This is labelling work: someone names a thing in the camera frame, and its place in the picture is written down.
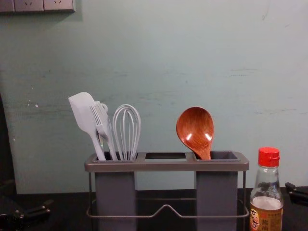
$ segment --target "outlet plate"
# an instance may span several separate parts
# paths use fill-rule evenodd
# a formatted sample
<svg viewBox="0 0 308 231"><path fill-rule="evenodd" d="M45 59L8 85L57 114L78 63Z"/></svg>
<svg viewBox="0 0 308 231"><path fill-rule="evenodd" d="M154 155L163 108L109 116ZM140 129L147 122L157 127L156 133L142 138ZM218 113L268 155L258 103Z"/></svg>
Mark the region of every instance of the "outlet plate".
<svg viewBox="0 0 308 231"><path fill-rule="evenodd" d="M45 11L75 11L73 0L44 0Z"/></svg>
<svg viewBox="0 0 308 231"><path fill-rule="evenodd" d="M14 12L14 0L0 0L0 12Z"/></svg>
<svg viewBox="0 0 308 231"><path fill-rule="evenodd" d="M43 0L15 0L16 12L44 11Z"/></svg>

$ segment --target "light blue wall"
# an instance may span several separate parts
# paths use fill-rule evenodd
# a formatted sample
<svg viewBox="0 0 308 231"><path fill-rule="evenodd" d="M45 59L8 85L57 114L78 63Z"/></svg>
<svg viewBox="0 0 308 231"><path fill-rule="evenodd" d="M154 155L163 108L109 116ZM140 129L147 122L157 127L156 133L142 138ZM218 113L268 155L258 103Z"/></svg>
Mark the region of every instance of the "light blue wall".
<svg viewBox="0 0 308 231"><path fill-rule="evenodd" d="M18 192L87 190L94 148L67 100L81 91L139 110L139 151L187 150L176 120L203 106L213 149L249 159L248 187L267 145L281 149L281 184L307 186L307 15L306 0L77 0L74 14L0 16ZM191 187L192 173L138 176L139 189Z"/></svg>

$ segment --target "wooden spoon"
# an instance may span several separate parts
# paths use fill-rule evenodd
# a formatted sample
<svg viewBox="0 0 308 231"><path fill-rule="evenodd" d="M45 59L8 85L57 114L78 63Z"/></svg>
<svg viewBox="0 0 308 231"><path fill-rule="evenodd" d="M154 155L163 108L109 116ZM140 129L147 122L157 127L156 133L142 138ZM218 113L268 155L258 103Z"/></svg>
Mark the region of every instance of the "wooden spoon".
<svg viewBox="0 0 308 231"><path fill-rule="evenodd" d="M177 134L189 149L203 160L211 159L214 124L210 113L202 107L186 109L178 118Z"/></svg>

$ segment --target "bottle label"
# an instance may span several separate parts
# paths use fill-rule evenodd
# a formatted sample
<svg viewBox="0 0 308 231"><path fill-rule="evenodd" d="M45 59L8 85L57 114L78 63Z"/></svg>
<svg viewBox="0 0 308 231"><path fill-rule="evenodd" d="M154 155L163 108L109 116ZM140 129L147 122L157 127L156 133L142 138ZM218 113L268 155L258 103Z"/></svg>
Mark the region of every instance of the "bottle label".
<svg viewBox="0 0 308 231"><path fill-rule="evenodd" d="M250 204L250 231L281 231L282 208L265 210Z"/></svg>

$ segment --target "gray utensil holder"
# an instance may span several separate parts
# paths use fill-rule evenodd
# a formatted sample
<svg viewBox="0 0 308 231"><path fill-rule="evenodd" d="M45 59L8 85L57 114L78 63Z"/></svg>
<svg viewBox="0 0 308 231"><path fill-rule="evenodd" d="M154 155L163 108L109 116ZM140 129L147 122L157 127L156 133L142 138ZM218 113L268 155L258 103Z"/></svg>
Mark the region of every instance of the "gray utensil holder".
<svg viewBox="0 0 308 231"><path fill-rule="evenodd" d="M245 156L232 151L212 151L211 160L200 160L193 152L138 153L133 161L98 161L93 154L86 160L85 170L89 172L90 195L91 174L95 173L98 215L90 213L91 197L87 214L99 219L99 231L136 231L138 218L153 218L167 207L180 218L196 219L197 231L236 231L236 219L249 215L245 206L245 176L248 169L249 161ZM170 205L163 205L154 214L137 215L134 182L137 171L194 171L196 215L181 215ZM239 171L243 172L243 215L237 215Z"/></svg>

